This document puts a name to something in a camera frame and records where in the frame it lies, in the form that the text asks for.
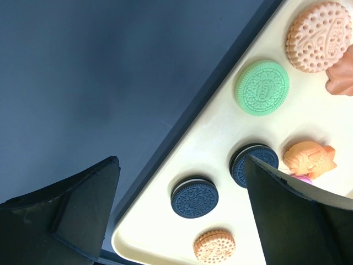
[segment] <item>pink object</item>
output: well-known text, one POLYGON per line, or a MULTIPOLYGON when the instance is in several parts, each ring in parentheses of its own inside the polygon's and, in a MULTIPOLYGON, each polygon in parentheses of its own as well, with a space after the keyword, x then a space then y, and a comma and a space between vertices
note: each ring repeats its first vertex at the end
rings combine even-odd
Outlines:
POLYGON ((313 182, 311 181, 311 179, 305 175, 296 175, 296 176, 293 176, 293 178, 296 178, 296 179, 300 179, 301 181, 304 181, 306 183, 309 183, 310 185, 313 184, 313 182))

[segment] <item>cream-colored tray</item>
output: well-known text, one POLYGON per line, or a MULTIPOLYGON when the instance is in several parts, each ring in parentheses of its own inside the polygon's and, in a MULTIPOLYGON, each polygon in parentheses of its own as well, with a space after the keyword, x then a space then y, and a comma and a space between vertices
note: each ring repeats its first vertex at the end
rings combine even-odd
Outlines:
MULTIPOLYGON (((338 166, 314 184, 339 195, 350 193, 353 97, 330 95, 325 89, 325 72, 296 70, 285 53, 290 26, 317 2, 322 1, 287 0, 278 8, 115 228, 111 243, 117 254, 151 265, 200 264, 193 253, 195 239, 210 229, 224 228, 233 234, 236 252, 223 264, 266 264, 247 190, 229 173, 232 154, 250 142, 268 144, 280 158, 299 140, 332 145, 338 166), (288 72, 291 86, 276 112, 255 117, 237 106, 234 85, 243 68, 262 59, 279 62, 288 72), (177 182, 193 174, 208 176, 220 198, 209 214, 184 219, 173 212, 170 195, 177 182)), ((353 15, 352 0, 337 2, 353 15)), ((289 173, 282 161, 279 169, 289 173)))

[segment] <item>taiyaki-shaped toy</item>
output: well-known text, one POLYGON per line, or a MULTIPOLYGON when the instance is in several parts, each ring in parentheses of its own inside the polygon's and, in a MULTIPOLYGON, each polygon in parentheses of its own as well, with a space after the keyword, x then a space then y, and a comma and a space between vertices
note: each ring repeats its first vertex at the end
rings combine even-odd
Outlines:
POLYGON ((296 175, 307 175, 316 179, 323 173, 334 169, 336 151, 329 145, 305 141, 293 145, 286 153, 284 163, 296 175))

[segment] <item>toy cookie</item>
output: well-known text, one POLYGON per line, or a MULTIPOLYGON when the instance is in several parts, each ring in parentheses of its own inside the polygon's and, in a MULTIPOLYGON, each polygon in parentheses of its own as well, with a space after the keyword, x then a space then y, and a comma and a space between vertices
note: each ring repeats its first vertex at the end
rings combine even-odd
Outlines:
POLYGON ((353 45, 337 63, 326 70, 326 74, 330 78, 326 83, 330 94, 353 96, 353 45))
POLYGON ((288 74, 279 63, 255 62, 245 68, 237 80, 237 103, 250 115, 268 115, 285 101, 289 85, 288 74))
POLYGON ((316 179, 323 173, 336 168, 333 162, 336 151, 329 145, 305 141, 293 145, 284 158, 285 165, 296 175, 307 175, 316 179))
POLYGON ((212 211, 218 203, 216 186, 203 176, 183 180, 173 189, 171 204, 176 214, 192 219, 212 211))
POLYGON ((293 178, 299 179, 299 180, 306 182, 308 184, 311 184, 311 185, 313 184, 311 179, 305 175, 295 175, 295 176, 293 176, 293 178))
POLYGON ((250 144, 243 146, 233 155, 230 166, 233 179, 242 188, 247 187, 247 182, 244 175, 244 165, 245 158, 248 155, 255 156, 276 169, 279 165, 278 156, 270 147, 263 144, 250 144))
POLYGON ((214 230, 200 236, 194 244, 196 258, 204 264, 215 264, 230 258, 236 250, 232 235, 224 230, 214 230))
POLYGON ((351 18, 339 3, 309 7, 294 22, 287 38, 287 56, 295 68, 316 73, 337 63, 350 45, 351 18))

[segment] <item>dark gray surface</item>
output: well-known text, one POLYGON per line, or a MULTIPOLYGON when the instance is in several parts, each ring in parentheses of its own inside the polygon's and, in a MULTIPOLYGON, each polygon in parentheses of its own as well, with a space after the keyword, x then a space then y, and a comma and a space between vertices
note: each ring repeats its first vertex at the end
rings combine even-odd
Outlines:
POLYGON ((264 1, 0 0, 0 203, 116 155, 114 210, 264 1))

